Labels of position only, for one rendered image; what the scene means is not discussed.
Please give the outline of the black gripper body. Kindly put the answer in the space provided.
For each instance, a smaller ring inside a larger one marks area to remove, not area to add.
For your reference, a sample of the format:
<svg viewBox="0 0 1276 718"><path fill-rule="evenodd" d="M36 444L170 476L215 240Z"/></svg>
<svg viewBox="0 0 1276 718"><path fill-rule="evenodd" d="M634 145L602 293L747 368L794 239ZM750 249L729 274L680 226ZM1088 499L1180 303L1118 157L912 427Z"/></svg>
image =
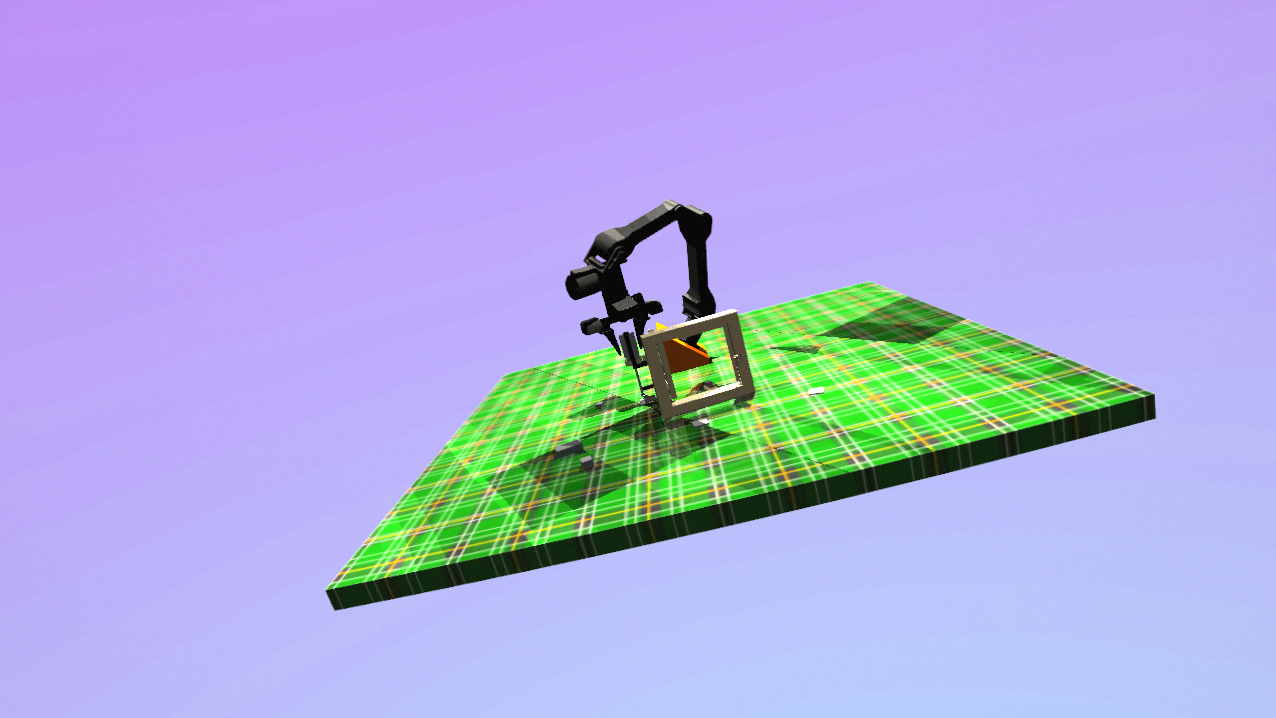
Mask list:
<svg viewBox="0 0 1276 718"><path fill-rule="evenodd" d="M621 289L624 289L623 295L629 295L628 289L627 289L627 284L621 284L618 288L601 291L606 310L607 310L607 296L609 295L614 295L614 298L616 298L619 296L623 296L621 295ZM655 314L658 314L658 312L664 312L662 304L658 300L651 298L648 301L644 301L644 305L646 305L644 309L639 310L639 314L641 314L639 318L635 318L635 319L641 320L641 319L648 318L648 314L649 315L655 315ZM581 321L581 332L584 335L592 335L592 334L598 333L598 332L607 332L607 330L611 330L610 324L616 323L616 321L619 321L618 318L615 318L615 316L611 318L610 314L609 314L609 310L607 310L607 318L602 318L602 319L590 318L590 319L587 319L584 321Z"/></svg>

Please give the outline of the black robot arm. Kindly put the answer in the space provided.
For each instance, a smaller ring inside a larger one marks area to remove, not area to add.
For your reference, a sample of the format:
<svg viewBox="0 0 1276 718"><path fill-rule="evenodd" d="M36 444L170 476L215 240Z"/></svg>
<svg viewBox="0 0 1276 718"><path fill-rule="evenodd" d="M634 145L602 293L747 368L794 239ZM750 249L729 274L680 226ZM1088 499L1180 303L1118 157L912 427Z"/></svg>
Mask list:
<svg viewBox="0 0 1276 718"><path fill-rule="evenodd" d="M713 217L697 207L683 207L672 199L665 200L660 207L641 216L630 224L598 233L584 255L583 261L587 267L572 269L570 275L567 275L567 293L570 298L579 300L625 284L620 264L628 261L627 258L632 255L637 244L675 221L678 221L681 236L686 240L690 284L686 293L681 295L681 314L686 315L686 321L716 314L715 296L708 284L707 263L707 240L712 233ZM606 261L598 261L597 255ZM618 318L621 323L639 318L639 310L644 306L641 292L616 298L614 295L607 296L610 316Z"/></svg>

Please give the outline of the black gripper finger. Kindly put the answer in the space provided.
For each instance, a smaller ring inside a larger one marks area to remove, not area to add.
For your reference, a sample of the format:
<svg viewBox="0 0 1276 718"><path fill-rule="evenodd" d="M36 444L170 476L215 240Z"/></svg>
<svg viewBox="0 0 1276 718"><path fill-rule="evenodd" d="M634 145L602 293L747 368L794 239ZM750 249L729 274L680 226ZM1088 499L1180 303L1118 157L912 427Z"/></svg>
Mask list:
<svg viewBox="0 0 1276 718"><path fill-rule="evenodd" d="M634 324L634 328L635 328L635 337L637 337L637 342L638 342L638 346L639 346L641 349L643 349L643 346L642 346L642 342L641 342L641 335L644 334L644 324L648 320L649 320L649 318L644 318L644 319L641 319L641 320L633 318L633 324Z"/></svg>
<svg viewBox="0 0 1276 718"><path fill-rule="evenodd" d="M620 347L618 344L618 339L616 339L616 337L614 334L614 329L612 328L611 328L611 330L607 330L607 332L598 332L598 334L605 335L607 338L607 341L610 341L610 343L612 344L612 347L618 351L618 355L621 356L621 349L620 349Z"/></svg>

